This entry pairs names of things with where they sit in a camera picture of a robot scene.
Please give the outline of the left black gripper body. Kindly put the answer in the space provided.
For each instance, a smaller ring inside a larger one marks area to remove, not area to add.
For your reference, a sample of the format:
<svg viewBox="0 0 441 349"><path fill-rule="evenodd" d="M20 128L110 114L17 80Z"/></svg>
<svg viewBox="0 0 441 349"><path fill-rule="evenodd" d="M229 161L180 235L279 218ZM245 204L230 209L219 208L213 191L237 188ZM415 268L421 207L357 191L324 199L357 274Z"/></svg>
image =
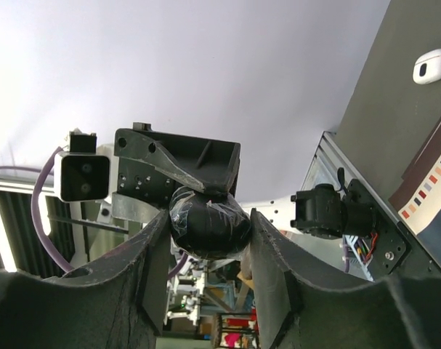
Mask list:
<svg viewBox="0 0 441 349"><path fill-rule="evenodd" d="M118 158L117 193L143 201L158 209L166 208L174 191L185 185L156 171L150 165L118 157L118 130L156 132L150 128L149 124L145 124L140 128L120 128L116 130L114 156ZM221 196L231 193L234 195L240 166L240 143L205 139L212 142L212 149L207 151L206 155L201 156L198 160L198 166L206 168L211 173L215 188L213 191L204 194Z"/></svg>

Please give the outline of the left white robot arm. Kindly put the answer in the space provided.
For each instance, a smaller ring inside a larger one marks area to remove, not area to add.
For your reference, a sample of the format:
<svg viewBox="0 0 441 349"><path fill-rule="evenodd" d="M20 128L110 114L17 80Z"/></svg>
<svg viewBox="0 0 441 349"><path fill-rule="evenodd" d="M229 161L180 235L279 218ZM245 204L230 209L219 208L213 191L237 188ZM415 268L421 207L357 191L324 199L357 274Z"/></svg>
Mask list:
<svg viewBox="0 0 441 349"><path fill-rule="evenodd" d="M223 260L246 247L252 232L249 209L235 200L240 144L153 131L120 128L119 195L171 215L174 243L206 260ZM370 272L388 274L410 247L366 189L356 180L299 191L289 200L290 217L272 225L315 238L339 239Z"/></svg>

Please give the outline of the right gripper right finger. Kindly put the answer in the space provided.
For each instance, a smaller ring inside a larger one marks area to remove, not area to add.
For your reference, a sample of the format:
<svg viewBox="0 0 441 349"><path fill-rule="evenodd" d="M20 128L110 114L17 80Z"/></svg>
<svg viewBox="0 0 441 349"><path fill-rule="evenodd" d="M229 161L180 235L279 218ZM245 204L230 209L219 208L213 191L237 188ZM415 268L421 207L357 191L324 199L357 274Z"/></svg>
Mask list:
<svg viewBox="0 0 441 349"><path fill-rule="evenodd" d="M441 276L346 274L251 212L251 269L263 348L441 348Z"/></svg>

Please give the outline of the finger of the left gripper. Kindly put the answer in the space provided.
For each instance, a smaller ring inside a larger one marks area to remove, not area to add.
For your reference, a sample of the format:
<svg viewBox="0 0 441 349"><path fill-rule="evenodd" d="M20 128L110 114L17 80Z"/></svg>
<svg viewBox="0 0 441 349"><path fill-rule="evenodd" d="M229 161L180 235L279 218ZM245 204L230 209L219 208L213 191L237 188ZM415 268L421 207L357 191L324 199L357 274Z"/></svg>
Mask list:
<svg viewBox="0 0 441 349"><path fill-rule="evenodd" d="M201 193L213 191L211 173L198 160L212 149L205 138L163 132L118 130L117 156L150 165L156 171Z"/></svg>

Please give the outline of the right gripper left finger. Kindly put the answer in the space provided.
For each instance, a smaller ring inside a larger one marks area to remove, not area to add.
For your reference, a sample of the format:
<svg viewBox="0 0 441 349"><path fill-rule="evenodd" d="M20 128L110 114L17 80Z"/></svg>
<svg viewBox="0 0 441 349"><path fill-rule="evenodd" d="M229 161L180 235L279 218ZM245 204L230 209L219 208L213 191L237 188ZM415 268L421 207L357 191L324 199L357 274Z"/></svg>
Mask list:
<svg viewBox="0 0 441 349"><path fill-rule="evenodd" d="M154 348L168 272L166 210L61 278L0 270L0 348Z"/></svg>

